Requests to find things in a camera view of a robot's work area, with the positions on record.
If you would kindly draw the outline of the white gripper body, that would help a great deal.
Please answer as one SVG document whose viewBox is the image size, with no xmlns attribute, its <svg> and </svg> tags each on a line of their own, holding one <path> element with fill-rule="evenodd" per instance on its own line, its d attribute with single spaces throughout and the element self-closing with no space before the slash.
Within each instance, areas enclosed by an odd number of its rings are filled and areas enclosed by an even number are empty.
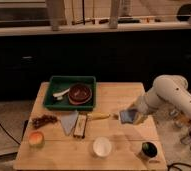
<svg viewBox="0 0 191 171">
<path fill-rule="evenodd" d="M 158 99 L 154 92 L 148 91 L 139 96 L 134 102 L 134 108 L 137 110 L 134 116 L 134 125 L 143 123 L 147 117 L 157 110 Z"/>
</svg>

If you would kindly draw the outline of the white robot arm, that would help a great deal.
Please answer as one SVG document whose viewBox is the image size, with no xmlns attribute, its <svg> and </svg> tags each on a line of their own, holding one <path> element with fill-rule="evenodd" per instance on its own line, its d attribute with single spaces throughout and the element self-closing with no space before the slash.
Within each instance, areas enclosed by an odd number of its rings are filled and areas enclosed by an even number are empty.
<svg viewBox="0 0 191 171">
<path fill-rule="evenodd" d="M 152 87 L 134 102 L 137 112 L 134 124 L 144 122 L 148 115 L 168 102 L 191 119 L 191 94 L 187 91 L 188 82 L 180 75 L 160 75 L 153 81 Z"/>
</svg>

